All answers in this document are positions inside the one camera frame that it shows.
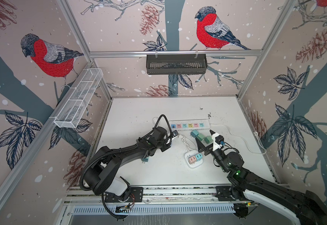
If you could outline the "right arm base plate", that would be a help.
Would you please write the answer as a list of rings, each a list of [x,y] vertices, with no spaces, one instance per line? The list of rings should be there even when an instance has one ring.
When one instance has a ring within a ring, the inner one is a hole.
[[[216,198],[218,201],[244,201],[243,192],[233,186],[216,186]]]

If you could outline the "light teal charger plug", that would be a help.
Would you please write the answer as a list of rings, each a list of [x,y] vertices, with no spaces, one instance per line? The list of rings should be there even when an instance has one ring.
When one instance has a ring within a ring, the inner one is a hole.
[[[145,163],[147,163],[149,161],[149,157],[143,158],[141,161],[145,164]]]

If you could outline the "pink charger plug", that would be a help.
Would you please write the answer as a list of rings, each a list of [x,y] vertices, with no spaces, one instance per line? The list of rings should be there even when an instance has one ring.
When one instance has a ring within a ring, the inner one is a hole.
[[[197,161],[197,158],[195,156],[192,156],[188,159],[188,162],[190,165],[194,164]]]

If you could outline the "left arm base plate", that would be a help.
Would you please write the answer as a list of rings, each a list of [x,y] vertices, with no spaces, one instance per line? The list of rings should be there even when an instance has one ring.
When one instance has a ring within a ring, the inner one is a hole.
[[[105,193],[106,203],[132,203],[142,202],[143,187],[129,187],[122,195],[117,196],[114,193]]]

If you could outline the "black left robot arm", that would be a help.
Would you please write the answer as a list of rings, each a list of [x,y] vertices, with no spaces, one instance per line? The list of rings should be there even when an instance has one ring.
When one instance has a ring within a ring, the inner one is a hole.
[[[118,149],[103,146],[82,169],[79,178],[80,189],[93,191],[96,196],[101,196],[105,210],[117,221],[125,220],[128,215],[123,215],[121,212],[131,211],[136,196],[131,191],[130,183],[123,177],[118,178],[117,172],[121,167],[135,160],[154,156],[157,150],[161,152],[168,150],[174,136],[166,115],[162,114],[152,130],[143,137],[139,137],[135,144]],[[132,199],[132,203],[126,204],[120,210],[115,210],[119,213],[115,214],[106,204],[106,199],[110,194],[123,202]]]

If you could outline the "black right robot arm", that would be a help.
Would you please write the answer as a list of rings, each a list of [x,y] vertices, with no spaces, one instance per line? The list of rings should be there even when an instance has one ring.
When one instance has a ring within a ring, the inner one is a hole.
[[[219,192],[218,198],[259,203],[285,216],[296,225],[327,225],[327,207],[313,192],[294,191],[267,181],[243,167],[244,160],[236,148],[224,148],[222,135],[210,131],[213,142],[205,146],[196,137],[199,152],[211,155],[227,173],[229,189]]]

